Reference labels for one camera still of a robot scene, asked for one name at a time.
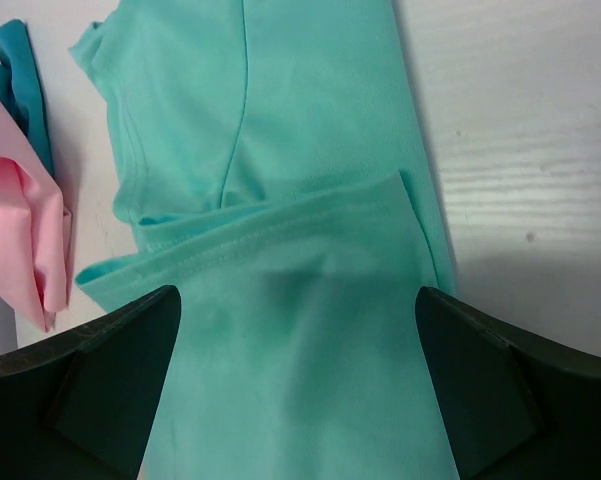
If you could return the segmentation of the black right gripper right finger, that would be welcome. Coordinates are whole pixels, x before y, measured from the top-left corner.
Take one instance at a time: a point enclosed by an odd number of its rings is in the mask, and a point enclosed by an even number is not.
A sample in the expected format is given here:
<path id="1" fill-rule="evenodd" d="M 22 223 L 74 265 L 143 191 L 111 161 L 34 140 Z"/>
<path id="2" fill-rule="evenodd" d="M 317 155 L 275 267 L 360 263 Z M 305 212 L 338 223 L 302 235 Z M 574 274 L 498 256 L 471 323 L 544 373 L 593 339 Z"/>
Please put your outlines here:
<path id="1" fill-rule="evenodd" d="M 418 333 L 463 479 L 601 479 L 601 357 L 423 287 Z"/>

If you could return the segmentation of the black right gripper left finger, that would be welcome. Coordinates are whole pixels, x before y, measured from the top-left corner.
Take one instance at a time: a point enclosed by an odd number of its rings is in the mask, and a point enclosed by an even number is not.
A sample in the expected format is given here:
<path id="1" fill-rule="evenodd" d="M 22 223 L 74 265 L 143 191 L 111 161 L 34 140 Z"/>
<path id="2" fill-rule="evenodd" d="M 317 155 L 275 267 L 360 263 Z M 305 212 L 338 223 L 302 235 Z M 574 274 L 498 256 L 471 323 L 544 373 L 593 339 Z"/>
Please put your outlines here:
<path id="1" fill-rule="evenodd" d="M 163 286 L 0 355 L 0 479 L 135 479 L 181 318 Z"/>

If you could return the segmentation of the teal t-shirt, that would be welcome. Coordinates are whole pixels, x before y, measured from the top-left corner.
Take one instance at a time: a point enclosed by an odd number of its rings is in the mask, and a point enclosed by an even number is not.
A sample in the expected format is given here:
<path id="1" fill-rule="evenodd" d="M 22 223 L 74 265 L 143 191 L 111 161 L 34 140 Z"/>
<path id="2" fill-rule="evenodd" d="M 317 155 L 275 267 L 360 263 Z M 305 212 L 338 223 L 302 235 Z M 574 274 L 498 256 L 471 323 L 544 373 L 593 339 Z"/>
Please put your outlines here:
<path id="1" fill-rule="evenodd" d="M 150 479 L 454 479 L 414 316 L 453 262 L 388 1 L 123 1 L 71 50 L 178 338 Z"/>

